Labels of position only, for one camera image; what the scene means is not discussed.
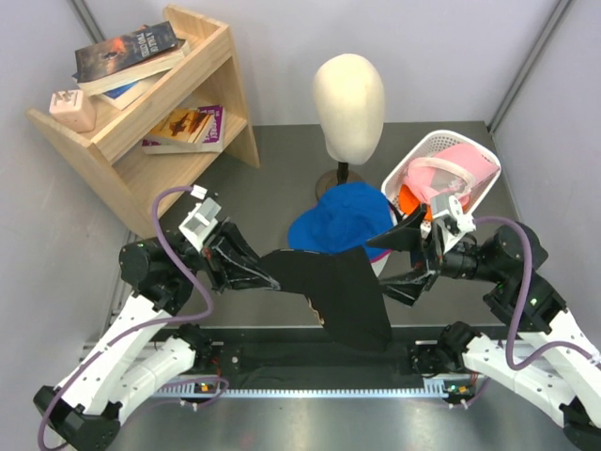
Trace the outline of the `black cap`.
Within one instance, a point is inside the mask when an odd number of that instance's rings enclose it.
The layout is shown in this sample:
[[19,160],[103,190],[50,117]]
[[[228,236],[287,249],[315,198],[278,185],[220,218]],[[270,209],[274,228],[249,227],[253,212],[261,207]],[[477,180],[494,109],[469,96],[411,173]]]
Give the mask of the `black cap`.
[[338,254],[280,249],[261,257],[259,267],[281,291],[304,296],[335,342],[369,352],[391,345],[383,294],[363,247]]

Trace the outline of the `blue cap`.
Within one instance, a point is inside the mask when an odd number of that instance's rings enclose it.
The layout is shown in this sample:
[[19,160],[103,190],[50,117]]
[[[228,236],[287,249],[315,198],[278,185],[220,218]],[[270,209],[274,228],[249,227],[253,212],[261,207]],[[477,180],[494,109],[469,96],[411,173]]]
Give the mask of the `blue cap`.
[[287,232],[291,249],[338,254],[362,246],[371,257],[385,249],[366,242],[393,227],[385,195],[365,182],[329,189],[316,205],[299,216]]

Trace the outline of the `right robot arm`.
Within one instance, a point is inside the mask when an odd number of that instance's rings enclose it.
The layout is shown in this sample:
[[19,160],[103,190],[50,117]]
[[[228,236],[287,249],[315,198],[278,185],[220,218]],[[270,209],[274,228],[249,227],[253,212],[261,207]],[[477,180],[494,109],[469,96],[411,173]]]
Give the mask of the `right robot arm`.
[[457,321],[433,344],[415,345],[410,361],[422,377],[465,374],[447,388],[450,408],[467,409],[495,381],[557,424],[579,450],[600,447],[600,352],[563,296],[538,274],[548,253],[527,226],[502,217],[475,218],[455,197],[420,205],[369,246],[410,254],[408,273],[381,281],[383,292],[414,305],[441,277],[493,284],[483,300],[508,328],[503,342]]

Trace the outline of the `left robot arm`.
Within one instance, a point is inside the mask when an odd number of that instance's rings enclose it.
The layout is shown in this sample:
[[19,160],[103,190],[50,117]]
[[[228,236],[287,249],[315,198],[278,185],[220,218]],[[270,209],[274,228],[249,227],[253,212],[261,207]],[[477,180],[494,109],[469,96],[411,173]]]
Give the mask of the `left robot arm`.
[[196,322],[214,302],[199,272],[216,291],[285,288],[272,255],[257,254],[232,221],[203,213],[124,246],[119,263],[132,291],[117,319],[67,377],[34,396],[42,450],[48,430],[75,450],[105,450],[149,398],[210,367],[210,340]]

